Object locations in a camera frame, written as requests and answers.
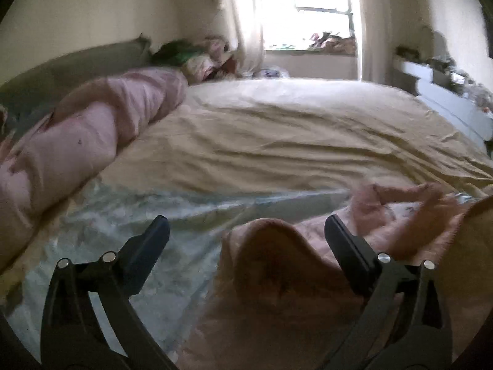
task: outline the rolled pink comforter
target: rolled pink comforter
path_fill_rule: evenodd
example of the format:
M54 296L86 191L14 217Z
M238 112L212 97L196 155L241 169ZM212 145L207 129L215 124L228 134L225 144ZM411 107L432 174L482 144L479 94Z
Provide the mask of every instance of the rolled pink comforter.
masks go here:
M146 68L76 88L12 148L0 147L0 271L41 215L95 176L151 121L183 102L177 71Z

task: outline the window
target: window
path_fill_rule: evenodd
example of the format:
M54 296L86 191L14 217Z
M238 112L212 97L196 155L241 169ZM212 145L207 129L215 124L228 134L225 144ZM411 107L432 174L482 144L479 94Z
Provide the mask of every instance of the window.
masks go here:
M262 0L265 49L306 50L315 33L354 35L350 0Z

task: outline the headboard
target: headboard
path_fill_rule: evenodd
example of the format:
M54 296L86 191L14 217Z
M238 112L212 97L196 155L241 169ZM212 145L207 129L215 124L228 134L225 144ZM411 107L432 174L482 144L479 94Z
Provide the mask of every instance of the headboard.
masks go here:
M98 46L55 58L0 86L0 105L8 117L0 141L13 129L16 138L50 112L68 92L99 76L150 66L151 41L145 37Z

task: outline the black clamp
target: black clamp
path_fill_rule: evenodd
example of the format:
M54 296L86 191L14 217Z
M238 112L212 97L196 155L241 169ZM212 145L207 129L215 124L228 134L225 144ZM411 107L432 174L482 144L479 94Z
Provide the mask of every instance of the black clamp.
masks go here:
M366 305L348 336L319 370L443 370L452 362L452 330L433 281L435 265L410 266L376 254L337 216L325 222L325 238L355 294ZM397 320L385 348L368 353L402 293Z
M41 326L41 362L50 370L177 370L147 332L128 298L141 291L169 240L168 220L158 216L144 234L120 252L98 261L58 261ZM99 327L88 292L99 294L116 337L128 357L112 351Z

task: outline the beige bedsheet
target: beige bedsheet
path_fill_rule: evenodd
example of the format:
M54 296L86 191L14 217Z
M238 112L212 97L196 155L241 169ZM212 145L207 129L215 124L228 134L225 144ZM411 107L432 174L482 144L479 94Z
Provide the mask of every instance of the beige bedsheet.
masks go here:
M424 183L482 196L487 156L409 94L306 79L209 83L150 127L101 176L140 190L210 192Z

